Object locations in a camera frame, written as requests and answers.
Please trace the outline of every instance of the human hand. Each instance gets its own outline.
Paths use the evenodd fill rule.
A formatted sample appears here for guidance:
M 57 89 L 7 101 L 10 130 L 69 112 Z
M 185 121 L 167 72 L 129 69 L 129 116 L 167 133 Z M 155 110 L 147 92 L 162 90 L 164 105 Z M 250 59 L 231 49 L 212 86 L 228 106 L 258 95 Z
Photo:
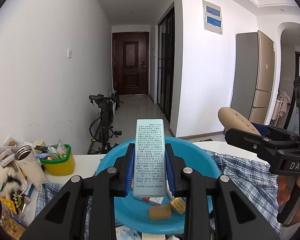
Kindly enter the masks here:
M 281 206 L 283 203 L 287 202 L 290 199 L 291 191 L 287 188 L 287 177 L 279 175 L 277 177 L 278 183 L 278 192 L 277 192 L 277 202 Z M 300 188 L 300 177 L 297 179 L 297 185 Z M 300 222 L 300 206 L 294 215 L 290 225 Z

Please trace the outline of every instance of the bicycle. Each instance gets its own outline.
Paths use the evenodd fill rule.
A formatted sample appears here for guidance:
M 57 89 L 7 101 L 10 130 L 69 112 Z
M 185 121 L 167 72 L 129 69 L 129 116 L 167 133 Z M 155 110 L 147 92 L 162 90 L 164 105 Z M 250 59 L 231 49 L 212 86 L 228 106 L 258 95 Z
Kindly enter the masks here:
M 113 126 L 111 126 L 113 122 L 113 105 L 116 104 L 115 109 L 117 110 L 119 107 L 119 103 L 123 103 L 120 101 L 119 96 L 117 94 L 112 94 L 111 97 L 107 98 L 104 95 L 90 95 L 89 96 L 90 102 L 94 105 L 93 101 L 98 105 L 98 107 L 101 109 L 101 112 L 98 114 L 98 118 L 92 122 L 92 124 L 89 127 L 89 132 L 92 137 L 91 141 L 93 142 L 99 142 L 101 143 L 101 148 L 99 147 L 99 150 L 90 150 L 89 155 L 91 154 L 107 154 L 110 150 L 112 150 L 114 147 L 116 147 L 118 144 L 114 144 L 113 147 L 111 147 L 109 143 L 109 138 L 112 138 L 113 136 L 122 135 L 122 131 L 113 131 Z M 98 138 L 92 133 L 91 128 L 92 126 L 98 121 L 99 125 L 96 130 L 96 136 L 98 134 Z

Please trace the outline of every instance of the baseboard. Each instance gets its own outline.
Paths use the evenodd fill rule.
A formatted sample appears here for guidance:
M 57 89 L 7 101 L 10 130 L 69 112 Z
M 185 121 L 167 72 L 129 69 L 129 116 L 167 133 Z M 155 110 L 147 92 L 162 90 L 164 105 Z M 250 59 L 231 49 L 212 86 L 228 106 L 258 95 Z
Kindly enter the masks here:
M 176 135 L 173 133 L 173 131 L 169 127 L 169 132 L 171 133 L 172 137 L 175 137 Z
M 149 94 L 149 97 L 151 98 L 152 102 L 154 103 L 154 100 L 153 100 L 153 98 L 151 97 L 151 95 L 150 95 L 150 94 Z
M 202 133 L 202 134 L 195 134 L 195 135 L 189 135 L 189 136 L 181 136 L 181 137 L 178 137 L 178 138 L 179 139 L 183 139 L 183 140 L 191 140 L 191 139 L 197 139 L 197 138 L 202 138 L 202 137 L 209 137 L 209 136 L 220 135 L 220 134 L 223 134 L 223 131 L 210 132 L 210 133 Z

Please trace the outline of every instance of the plaid shirt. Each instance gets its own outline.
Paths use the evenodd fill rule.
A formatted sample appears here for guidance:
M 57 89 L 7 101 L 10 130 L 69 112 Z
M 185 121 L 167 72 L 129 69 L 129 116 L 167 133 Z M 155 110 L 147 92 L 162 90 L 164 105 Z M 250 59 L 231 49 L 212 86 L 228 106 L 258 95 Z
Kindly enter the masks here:
M 269 165 L 230 155 L 217 154 L 211 151 L 206 152 L 215 161 L 220 173 L 227 175 L 239 187 L 279 234 L 280 224 L 276 219 L 277 210 L 279 208 L 276 201 L 277 176 L 270 174 Z M 36 216 L 61 187 L 62 185 L 56 183 L 46 183 L 42 185 L 37 199 Z M 90 210 L 91 197 L 89 199 L 86 216 L 85 239 L 88 239 L 89 234 Z

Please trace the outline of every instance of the beige refrigerator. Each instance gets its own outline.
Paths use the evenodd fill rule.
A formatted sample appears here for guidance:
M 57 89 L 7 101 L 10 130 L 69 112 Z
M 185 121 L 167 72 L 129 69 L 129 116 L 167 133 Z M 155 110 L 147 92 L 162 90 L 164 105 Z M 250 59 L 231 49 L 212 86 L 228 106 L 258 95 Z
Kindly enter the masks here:
M 274 79 L 274 43 L 261 31 L 236 36 L 236 68 L 231 108 L 263 124 Z

